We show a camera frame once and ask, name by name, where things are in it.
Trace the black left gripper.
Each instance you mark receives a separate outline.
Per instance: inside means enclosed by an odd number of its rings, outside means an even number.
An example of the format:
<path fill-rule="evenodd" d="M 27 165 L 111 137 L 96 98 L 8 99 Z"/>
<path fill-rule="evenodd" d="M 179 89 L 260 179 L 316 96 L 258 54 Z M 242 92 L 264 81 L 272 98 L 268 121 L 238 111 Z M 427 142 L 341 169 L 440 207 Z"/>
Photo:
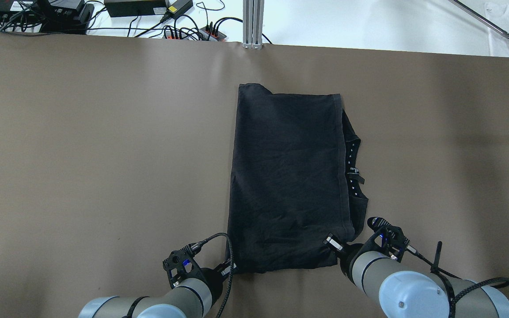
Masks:
<path fill-rule="evenodd" d="M 205 283 L 210 290 L 211 296 L 221 296 L 224 289 L 224 277 L 234 273 L 237 264 L 224 262 L 220 265 L 220 272 L 210 268 L 202 268 L 201 272 L 204 275 Z"/>

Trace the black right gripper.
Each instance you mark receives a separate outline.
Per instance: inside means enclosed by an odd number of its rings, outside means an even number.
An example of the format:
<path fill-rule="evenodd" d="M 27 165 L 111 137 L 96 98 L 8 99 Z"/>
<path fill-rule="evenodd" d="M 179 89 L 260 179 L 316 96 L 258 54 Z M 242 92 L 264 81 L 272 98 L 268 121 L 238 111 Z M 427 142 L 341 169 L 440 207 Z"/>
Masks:
<path fill-rule="evenodd" d="M 344 244 L 334 234 L 327 234 L 324 244 L 333 252 L 339 252 L 339 265 L 344 276 L 352 276 L 351 264 L 363 244 Z"/>

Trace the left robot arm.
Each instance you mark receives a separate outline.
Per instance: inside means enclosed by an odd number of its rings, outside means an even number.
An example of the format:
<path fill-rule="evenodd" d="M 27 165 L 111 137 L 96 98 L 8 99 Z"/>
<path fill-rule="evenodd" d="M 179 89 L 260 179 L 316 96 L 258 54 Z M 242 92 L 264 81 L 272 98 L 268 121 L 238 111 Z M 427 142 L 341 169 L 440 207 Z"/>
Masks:
<path fill-rule="evenodd" d="M 107 296 L 89 301 L 79 318 L 204 318 L 220 298 L 224 280 L 236 266 L 227 260 L 214 269 L 202 268 L 206 278 L 186 278 L 159 297 Z"/>

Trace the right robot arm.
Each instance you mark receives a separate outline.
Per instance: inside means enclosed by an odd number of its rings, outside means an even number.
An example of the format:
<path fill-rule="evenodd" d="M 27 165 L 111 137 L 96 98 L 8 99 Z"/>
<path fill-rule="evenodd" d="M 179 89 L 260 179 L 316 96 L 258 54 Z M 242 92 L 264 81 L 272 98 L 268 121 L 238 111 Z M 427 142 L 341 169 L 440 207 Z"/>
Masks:
<path fill-rule="evenodd" d="M 375 237 L 347 244 L 330 233 L 323 243 L 337 256 L 342 273 L 388 318 L 509 318 L 509 299 L 501 292 L 507 277 L 475 282 L 435 266 L 418 272 L 383 251 Z"/>

